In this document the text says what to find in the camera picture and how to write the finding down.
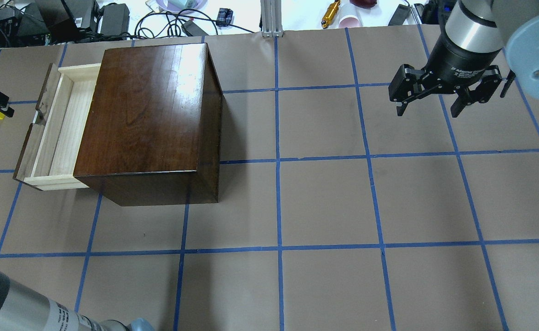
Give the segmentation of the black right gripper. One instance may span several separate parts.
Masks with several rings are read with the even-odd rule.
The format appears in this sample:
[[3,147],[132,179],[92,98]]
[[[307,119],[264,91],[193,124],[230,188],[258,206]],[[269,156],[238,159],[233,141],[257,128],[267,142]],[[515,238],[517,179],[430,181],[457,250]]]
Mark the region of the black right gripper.
[[389,84],[389,99],[396,102],[396,115],[402,117],[408,103],[427,94],[458,94],[450,107],[456,119],[465,107],[474,102],[487,102],[496,92],[502,77],[493,64],[499,54],[473,52],[455,44],[447,35],[440,35],[425,66],[418,70],[401,65]]

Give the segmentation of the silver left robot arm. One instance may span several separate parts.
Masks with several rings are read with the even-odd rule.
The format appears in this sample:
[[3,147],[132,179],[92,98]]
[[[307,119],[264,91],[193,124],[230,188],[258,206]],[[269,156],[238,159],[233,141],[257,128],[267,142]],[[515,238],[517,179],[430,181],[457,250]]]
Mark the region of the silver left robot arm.
[[13,180],[40,88],[0,121],[0,331],[472,330],[475,231],[441,101],[384,86],[224,94],[219,202],[121,207]]

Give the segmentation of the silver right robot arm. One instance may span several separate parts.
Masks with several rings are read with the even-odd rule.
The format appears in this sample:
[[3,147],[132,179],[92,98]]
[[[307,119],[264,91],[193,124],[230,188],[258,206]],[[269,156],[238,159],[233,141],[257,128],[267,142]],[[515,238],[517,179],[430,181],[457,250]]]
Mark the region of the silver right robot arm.
[[514,80],[539,100],[539,0],[459,0],[425,66],[401,65],[389,84],[398,116],[409,103],[432,94],[456,94],[452,117],[474,103],[486,103],[499,87],[493,61],[505,52],[509,66],[501,96]]

